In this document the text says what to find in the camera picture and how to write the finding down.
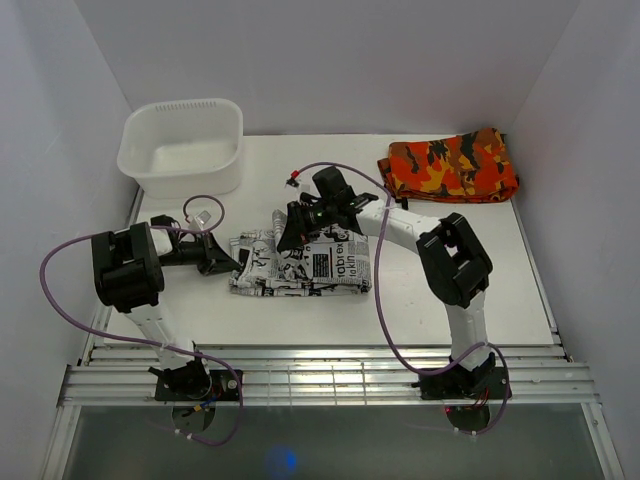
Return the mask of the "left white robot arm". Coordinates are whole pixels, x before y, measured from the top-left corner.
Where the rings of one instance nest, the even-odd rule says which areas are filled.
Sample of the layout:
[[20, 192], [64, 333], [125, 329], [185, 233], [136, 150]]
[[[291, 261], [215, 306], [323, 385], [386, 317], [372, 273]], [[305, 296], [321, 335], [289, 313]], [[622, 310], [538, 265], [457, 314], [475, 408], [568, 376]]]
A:
[[207, 361], [190, 353], [195, 344], [179, 333], [160, 296], [165, 289], [162, 268], [194, 266], [203, 276], [231, 273], [241, 265], [205, 230], [211, 215], [204, 211], [182, 232], [167, 215], [137, 223], [120, 232], [91, 238], [94, 284], [101, 302], [131, 320], [152, 343], [160, 366], [153, 368], [171, 393], [200, 400], [212, 389]]

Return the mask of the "newspaper print trousers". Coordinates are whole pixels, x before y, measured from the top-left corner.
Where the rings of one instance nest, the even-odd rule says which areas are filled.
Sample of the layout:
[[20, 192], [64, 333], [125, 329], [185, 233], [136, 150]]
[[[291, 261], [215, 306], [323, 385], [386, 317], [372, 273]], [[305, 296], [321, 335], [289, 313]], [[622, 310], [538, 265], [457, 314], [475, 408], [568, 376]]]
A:
[[287, 216], [276, 210], [269, 229], [241, 233], [230, 240], [231, 257], [240, 265], [231, 273], [234, 294], [258, 297], [359, 295], [371, 290], [368, 238], [338, 225], [323, 228], [304, 246], [278, 252]]

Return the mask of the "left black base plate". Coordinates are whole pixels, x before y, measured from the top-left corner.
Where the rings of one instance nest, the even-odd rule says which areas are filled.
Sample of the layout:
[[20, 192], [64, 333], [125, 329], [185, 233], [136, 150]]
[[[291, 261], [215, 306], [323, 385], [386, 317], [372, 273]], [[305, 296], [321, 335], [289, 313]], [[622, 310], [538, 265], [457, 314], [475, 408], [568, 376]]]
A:
[[211, 398], [218, 402], [234, 402], [239, 400], [239, 391], [243, 380], [243, 371], [235, 369], [238, 379], [228, 370], [210, 369], [210, 386], [201, 396], [189, 396], [184, 393], [172, 392], [160, 380], [157, 381], [153, 399], [160, 402], [198, 402], [203, 403]]

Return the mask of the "white plastic basket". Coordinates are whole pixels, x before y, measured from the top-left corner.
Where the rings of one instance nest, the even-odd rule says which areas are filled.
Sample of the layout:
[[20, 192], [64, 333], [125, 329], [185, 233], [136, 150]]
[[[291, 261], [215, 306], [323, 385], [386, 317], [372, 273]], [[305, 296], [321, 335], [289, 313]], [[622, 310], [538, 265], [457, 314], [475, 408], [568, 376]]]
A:
[[244, 119], [226, 99], [145, 105], [126, 120], [117, 166], [156, 199], [222, 195], [241, 183]]

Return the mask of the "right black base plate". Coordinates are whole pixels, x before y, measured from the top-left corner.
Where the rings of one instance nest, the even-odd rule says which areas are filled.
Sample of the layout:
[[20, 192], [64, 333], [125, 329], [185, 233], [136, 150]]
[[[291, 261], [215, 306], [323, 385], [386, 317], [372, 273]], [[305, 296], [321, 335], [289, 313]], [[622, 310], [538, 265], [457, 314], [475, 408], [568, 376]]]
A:
[[502, 400], [512, 397], [503, 367], [495, 367], [482, 377], [451, 370], [437, 376], [420, 376], [411, 384], [423, 400]]

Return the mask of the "aluminium rail frame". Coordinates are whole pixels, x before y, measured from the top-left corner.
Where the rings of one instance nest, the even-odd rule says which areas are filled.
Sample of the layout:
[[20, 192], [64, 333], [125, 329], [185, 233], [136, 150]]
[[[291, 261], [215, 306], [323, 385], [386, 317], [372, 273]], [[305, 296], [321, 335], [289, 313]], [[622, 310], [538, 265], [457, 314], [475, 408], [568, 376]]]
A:
[[242, 425], [226, 446], [171, 440], [135, 421], [99, 426], [99, 413], [153, 399], [153, 351], [94, 340], [69, 369], [61, 404], [79, 428], [47, 478], [80, 479], [625, 479], [610, 415], [589, 366], [565, 350], [517, 209], [463, 205], [494, 262], [487, 328], [508, 364], [512, 398], [491, 401], [496, 424], [471, 437], [423, 400], [415, 373], [384, 342], [383, 310], [399, 351], [418, 367], [448, 357], [444, 309], [407, 252], [387, 246], [384, 292], [285, 300], [231, 294], [224, 275], [165, 271], [165, 299], [208, 354], [244, 374]]

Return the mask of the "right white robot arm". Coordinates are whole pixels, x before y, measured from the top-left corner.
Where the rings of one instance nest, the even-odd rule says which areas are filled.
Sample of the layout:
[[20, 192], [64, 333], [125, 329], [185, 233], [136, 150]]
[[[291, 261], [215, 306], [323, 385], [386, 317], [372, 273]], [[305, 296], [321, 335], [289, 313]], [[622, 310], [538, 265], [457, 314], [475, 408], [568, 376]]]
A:
[[288, 204], [286, 223], [277, 234], [280, 252], [310, 243], [322, 229], [337, 225], [375, 236], [416, 254], [427, 284], [444, 304], [451, 336], [450, 362], [417, 370], [416, 387], [427, 399], [462, 399], [484, 393], [495, 371], [484, 315], [492, 262], [466, 218], [444, 219], [394, 208], [389, 199], [357, 194], [341, 171], [328, 166], [313, 175], [317, 195], [301, 194]]

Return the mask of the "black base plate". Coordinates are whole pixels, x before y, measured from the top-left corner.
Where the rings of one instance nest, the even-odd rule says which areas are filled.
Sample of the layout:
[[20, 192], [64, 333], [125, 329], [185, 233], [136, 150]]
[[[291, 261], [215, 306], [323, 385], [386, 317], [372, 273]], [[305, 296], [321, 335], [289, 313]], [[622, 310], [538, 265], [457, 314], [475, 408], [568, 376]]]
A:
[[423, 400], [502, 400], [512, 397], [503, 367], [495, 367], [482, 377], [451, 370], [437, 376], [420, 376], [411, 384]]
[[243, 371], [235, 369], [238, 379], [228, 370], [210, 369], [210, 386], [201, 396], [189, 396], [184, 393], [172, 392], [160, 380], [157, 381], [153, 399], [160, 402], [198, 402], [203, 403], [211, 398], [218, 402], [234, 402], [239, 400], [239, 391], [243, 380]]

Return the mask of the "orange camouflage folded trousers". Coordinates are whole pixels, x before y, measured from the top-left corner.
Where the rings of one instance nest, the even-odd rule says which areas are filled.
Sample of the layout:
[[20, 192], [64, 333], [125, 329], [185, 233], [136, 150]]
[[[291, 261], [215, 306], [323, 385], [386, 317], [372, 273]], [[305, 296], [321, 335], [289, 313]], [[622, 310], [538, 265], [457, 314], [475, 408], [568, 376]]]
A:
[[431, 141], [393, 142], [377, 162], [393, 198], [453, 204], [501, 203], [520, 180], [496, 128]]

